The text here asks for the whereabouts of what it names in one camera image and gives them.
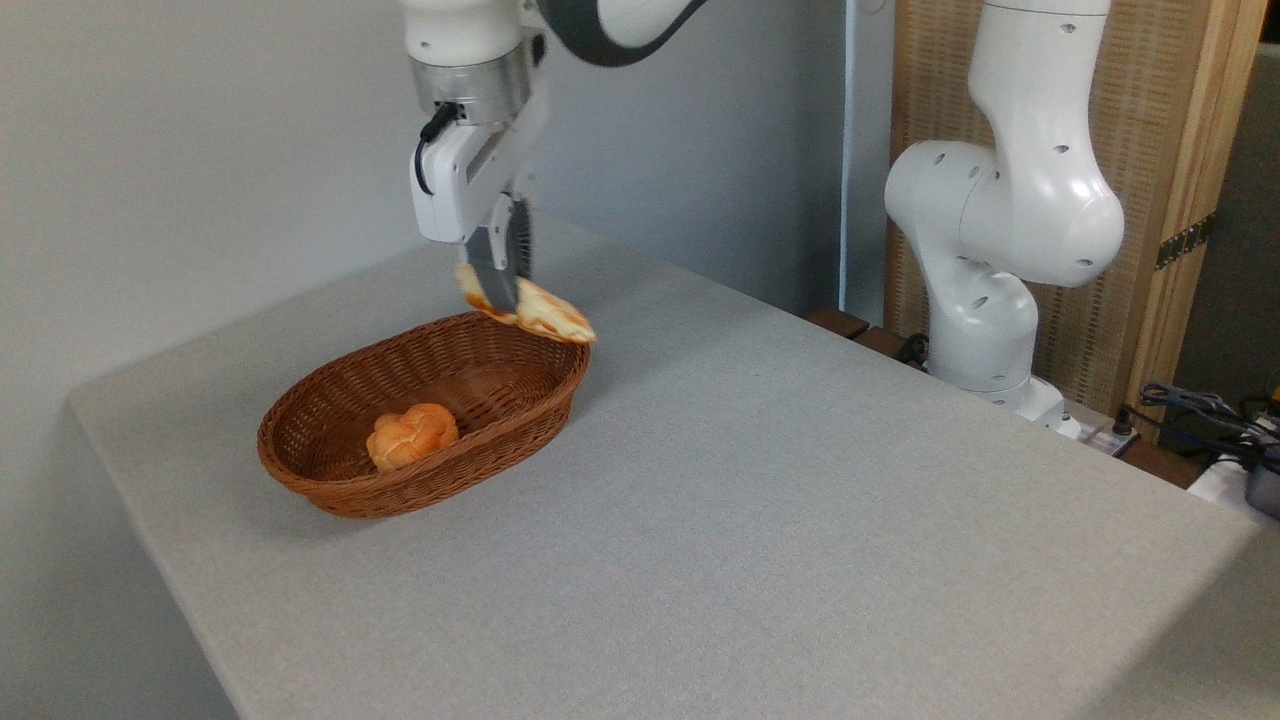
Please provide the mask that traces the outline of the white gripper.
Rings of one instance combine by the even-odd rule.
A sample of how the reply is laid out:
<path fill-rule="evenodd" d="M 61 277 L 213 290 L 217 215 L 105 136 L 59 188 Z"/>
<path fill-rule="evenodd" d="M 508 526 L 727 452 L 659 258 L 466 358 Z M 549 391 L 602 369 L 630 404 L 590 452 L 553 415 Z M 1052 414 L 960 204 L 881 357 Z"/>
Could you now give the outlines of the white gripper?
<path fill-rule="evenodd" d="M 517 277 L 532 275 L 532 218 L 526 199 L 532 150 L 550 118 L 550 91 L 536 85 L 515 119 L 465 126 L 436 123 L 410 156 L 410 191 L 419 233 L 466 243 L 467 263 L 498 311 L 518 306 Z M 512 196 L 500 196 L 509 193 Z"/>

